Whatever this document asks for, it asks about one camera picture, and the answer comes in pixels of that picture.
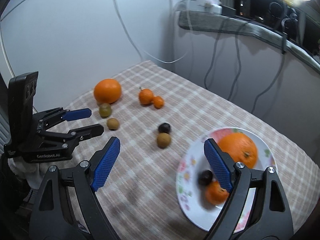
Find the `green-brown round fruit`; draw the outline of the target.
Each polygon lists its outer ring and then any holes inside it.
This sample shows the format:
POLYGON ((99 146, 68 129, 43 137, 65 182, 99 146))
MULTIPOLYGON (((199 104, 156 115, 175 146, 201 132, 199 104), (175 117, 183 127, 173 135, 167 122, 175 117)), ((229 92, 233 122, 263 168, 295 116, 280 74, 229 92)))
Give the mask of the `green-brown round fruit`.
POLYGON ((109 103, 102 103, 99 106, 99 114, 102 118, 107 118, 112 114, 112 108, 109 103))

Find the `tan longan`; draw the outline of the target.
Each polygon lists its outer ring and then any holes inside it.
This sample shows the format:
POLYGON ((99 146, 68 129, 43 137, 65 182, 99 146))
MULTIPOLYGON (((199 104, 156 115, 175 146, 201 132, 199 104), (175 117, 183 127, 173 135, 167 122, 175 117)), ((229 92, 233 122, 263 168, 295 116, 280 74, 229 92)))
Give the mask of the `tan longan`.
POLYGON ((157 136, 157 146, 160 148, 166 148, 171 143, 171 136, 168 133, 159 133, 157 136))
POLYGON ((116 131, 120 126, 120 123, 116 118, 109 118, 106 124, 108 129, 111 131, 116 131))

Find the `medium mandarin orange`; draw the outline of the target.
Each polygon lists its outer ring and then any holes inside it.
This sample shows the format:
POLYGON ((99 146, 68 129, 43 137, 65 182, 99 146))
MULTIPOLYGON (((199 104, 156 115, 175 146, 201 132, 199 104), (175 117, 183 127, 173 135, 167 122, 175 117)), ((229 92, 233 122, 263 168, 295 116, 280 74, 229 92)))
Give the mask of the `medium mandarin orange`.
POLYGON ((212 181, 205 189, 204 196, 212 205, 220 205, 224 203, 229 193, 223 189, 218 181, 212 181))

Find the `stemmed mandarin orange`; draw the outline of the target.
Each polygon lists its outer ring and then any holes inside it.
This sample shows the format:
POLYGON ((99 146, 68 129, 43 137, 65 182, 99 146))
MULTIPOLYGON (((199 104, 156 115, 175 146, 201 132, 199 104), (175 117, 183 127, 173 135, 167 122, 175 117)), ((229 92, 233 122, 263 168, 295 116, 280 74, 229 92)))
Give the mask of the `stemmed mandarin orange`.
POLYGON ((153 92, 150 89, 141 89, 139 93, 139 101, 141 105, 150 105, 153 102, 153 92))

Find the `small oval mandarin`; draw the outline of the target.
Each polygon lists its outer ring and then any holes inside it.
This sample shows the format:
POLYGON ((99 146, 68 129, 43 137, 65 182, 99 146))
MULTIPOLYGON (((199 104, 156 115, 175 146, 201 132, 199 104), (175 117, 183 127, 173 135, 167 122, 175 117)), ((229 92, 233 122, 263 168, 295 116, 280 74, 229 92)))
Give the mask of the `small oval mandarin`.
POLYGON ((161 109, 165 104, 164 99, 161 96, 155 96, 152 102, 156 109, 161 109))

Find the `large orange on cloth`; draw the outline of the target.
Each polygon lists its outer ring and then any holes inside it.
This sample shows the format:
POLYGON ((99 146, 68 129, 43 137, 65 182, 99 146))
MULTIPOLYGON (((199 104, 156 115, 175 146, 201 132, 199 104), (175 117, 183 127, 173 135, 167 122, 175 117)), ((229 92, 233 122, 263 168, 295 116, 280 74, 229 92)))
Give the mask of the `large orange on cloth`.
POLYGON ((115 79, 104 79, 97 83, 93 94, 98 103, 112 104, 121 97, 121 85, 115 79))

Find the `dark purple fruit in plate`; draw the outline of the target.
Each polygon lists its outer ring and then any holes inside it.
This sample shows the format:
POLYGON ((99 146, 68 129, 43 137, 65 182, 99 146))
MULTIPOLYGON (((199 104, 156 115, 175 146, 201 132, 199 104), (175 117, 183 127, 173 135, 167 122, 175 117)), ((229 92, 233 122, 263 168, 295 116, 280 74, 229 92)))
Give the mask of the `dark purple fruit in plate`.
POLYGON ((208 186, 213 181, 213 173, 211 170, 204 170, 198 176, 198 184, 208 186))

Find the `large orange in plate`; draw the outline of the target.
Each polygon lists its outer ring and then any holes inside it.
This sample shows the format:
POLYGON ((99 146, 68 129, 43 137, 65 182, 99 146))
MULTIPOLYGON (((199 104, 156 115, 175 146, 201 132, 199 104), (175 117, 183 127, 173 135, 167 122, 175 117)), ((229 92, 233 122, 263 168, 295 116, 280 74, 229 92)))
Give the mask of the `large orange in plate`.
POLYGON ((255 167, 258 161, 258 149, 253 140, 244 133, 231 133, 217 144, 221 151, 228 153, 235 163, 242 162, 248 168, 255 167))

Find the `pink plaid tablecloth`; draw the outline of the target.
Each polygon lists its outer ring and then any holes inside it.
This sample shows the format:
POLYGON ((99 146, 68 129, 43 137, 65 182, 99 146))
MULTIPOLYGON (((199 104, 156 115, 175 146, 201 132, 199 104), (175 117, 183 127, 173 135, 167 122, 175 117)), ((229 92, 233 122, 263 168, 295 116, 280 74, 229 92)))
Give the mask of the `pink plaid tablecloth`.
POLYGON ((195 226, 179 207, 176 172, 193 142, 212 129, 238 127, 253 132, 270 148, 279 171, 293 228, 298 230, 319 199, 319 167, 294 142, 276 129, 222 97, 156 66, 150 61, 116 75, 123 94, 113 106, 119 120, 116 131, 86 140, 60 168, 72 167, 103 148, 110 137, 121 142, 120 155, 97 197, 109 221, 122 239, 201 239, 205 232, 195 226), (141 89, 164 99, 141 105, 141 89), (171 126, 171 143, 157 146, 158 127, 171 126))

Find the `dark purple fruit on cloth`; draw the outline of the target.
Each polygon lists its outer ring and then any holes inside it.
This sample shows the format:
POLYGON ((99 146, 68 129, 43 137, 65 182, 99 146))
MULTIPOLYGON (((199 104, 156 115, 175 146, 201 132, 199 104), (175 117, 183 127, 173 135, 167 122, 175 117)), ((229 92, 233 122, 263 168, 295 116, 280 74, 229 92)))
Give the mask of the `dark purple fruit on cloth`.
POLYGON ((167 133, 169 134, 171 132, 171 126, 169 123, 162 123, 158 127, 158 132, 159 133, 167 133))

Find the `tan longan beside purple fruit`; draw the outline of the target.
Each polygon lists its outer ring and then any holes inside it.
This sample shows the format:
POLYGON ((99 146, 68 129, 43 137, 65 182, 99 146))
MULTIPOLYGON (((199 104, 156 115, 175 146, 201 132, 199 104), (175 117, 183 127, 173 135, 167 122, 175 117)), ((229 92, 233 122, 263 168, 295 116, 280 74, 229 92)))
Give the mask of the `tan longan beside purple fruit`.
POLYGON ((157 146, 160 148, 166 148, 171 143, 171 136, 168 133, 159 133, 157 136, 157 146))

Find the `white power adapter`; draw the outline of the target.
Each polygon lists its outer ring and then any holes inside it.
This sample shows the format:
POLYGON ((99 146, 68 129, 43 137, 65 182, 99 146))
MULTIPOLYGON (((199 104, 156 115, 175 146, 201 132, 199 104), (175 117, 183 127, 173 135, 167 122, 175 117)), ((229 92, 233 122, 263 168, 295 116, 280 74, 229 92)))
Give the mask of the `white power adapter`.
POLYGON ((221 15, 222 14, 222 6, 220 0, 196 0, 197 5, 203 7, 204 12, 221 15))

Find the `black box on sill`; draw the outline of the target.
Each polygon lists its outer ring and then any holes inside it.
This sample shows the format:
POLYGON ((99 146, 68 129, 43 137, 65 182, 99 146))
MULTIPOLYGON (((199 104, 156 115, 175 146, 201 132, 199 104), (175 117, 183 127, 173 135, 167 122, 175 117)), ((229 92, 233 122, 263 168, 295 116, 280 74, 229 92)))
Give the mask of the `black box on sill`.
POLYGON ((222 7, 222 16, 234 18, 236 16, 236 10, 234 8, 228 7, 226 5, 221 5, 222 7))

